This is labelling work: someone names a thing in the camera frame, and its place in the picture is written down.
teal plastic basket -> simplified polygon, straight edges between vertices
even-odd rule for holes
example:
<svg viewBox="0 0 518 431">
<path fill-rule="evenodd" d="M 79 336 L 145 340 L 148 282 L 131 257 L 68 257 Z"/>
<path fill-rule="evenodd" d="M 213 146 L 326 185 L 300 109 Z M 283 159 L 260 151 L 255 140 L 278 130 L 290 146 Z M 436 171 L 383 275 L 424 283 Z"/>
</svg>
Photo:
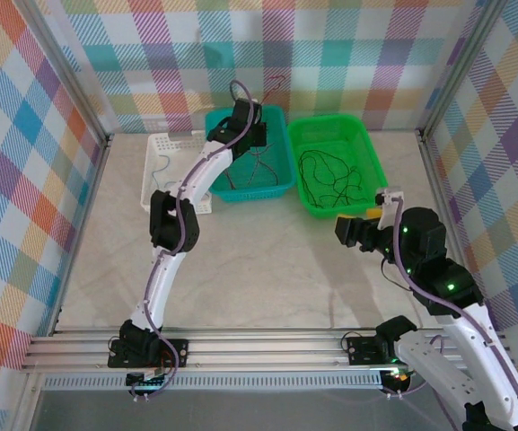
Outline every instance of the teal plastic basket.
<svg viewBox="0 0 518 431">
<path fill-rule="evenodd" d="M 206 132 L 232 113 L 232 109 L 209 112 L 205 117 Z M 211 193 L 226 202 L 280 198 L 296 183 L 283 110 L 275 105 L 263 106 L 262 121 L 267 123 L 267 146 L 251 148 L 210 188 Z"/>
</svg>

green plastic basket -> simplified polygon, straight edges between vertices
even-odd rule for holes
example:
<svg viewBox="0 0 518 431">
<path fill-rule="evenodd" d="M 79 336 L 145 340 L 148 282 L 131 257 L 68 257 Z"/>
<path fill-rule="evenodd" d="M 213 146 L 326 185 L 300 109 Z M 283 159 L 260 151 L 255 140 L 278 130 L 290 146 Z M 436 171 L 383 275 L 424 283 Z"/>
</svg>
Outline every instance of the green plastic basket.
<svg viewBox="0 0 518 431">
<path fill-rule="evenodd" d="M 363 122 L 350 115 L 297 119 L 288 125 L 301 201 L 315 217 L 361 214 L 388 186 Z"/>
</svg>

white floor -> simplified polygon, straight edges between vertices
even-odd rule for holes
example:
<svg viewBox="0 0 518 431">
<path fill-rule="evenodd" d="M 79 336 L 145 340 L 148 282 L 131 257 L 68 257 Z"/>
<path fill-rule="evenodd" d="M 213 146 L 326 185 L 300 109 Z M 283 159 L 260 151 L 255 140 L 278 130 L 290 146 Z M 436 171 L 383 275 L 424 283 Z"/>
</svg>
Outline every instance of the white floor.
<svg viewBox="0 0 518 431">
<path fill-rule="evenodd" d="M 412 133 L 372 133 L 391 185 L 407 207 L 434 207 Z M 140 207 L 147 135 L 115 137 L 58 327 L 119 326 L 143 297 L 152 266 L 148 214 Z M 198 218 L 197 247 L 184 260 L 164 326 L 373 327 L 405 314 L 435 321 L 384 280 L 381 256 L 340 245 L 334 219 L 313 218 L 296 189 L 239 204 L 213 200 Z M 397 277 L 393 267 L 386 268 Z"/>
</svg>

white plastic basket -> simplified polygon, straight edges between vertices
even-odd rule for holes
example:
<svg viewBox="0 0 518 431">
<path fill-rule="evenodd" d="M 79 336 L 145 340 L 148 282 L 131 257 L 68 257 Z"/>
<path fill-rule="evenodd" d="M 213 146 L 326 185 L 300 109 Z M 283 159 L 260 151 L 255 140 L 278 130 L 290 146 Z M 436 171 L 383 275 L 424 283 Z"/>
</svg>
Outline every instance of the white plastic basket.
<svg viewBox="0 0 518 431">
<path fill-rule="evenodd" d="M 168 133 L 150 135 L 147 141 L 143 186 L 141 188 L 141 207 L 151 211 L 151 195 L 159 189 L 165 191 L 197 159 L 206 142 L 203 130 L 196 130 L 187 136 L 170 137 Z M 197 214 L 211 213 L 211 194 L 207 192 L 195 208 Z"/>
</svg>

plastic basket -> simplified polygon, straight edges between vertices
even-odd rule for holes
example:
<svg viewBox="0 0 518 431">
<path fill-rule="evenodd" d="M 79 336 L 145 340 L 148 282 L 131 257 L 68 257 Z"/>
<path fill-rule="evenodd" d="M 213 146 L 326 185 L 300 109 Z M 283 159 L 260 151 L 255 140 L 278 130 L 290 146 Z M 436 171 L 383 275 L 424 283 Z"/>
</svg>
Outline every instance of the plastic basket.
<svg viewBox="0 0 518 431">
<path fill-rule="evenodd" d="M 274 105 L 265 105 L 262 109 L 262 120 L 267 123 L 267 147 L 251 148 L 216 179 L 210 191 L 222 200 L 280 198 L 296 183 L 285 114 Z M 232 112 L 231 109 L 209 112 L 205 118 L 206 131 Z"/>
<path fill-rule="evenodd" d="M 298 119 L 288 126 L 299 197 L 316 217 L 361 214 L 388 181 L 363 122 L 350 115 Z"/>
<path fill-rule="evenodd" d="M 151 211 L 151 195 L 154 191 L 167 190 L 172 183 L 183 178 L 205 142 L 206 134 L 202 130 L 186 136 L 171 137 L 168 133 L 149 136 L 141 187 L 141 207 L 147 213 Z M 211 195 L 207 192 L 195 211 L 197 214 L 209 214 L 211 209 Z"/>
</svg>

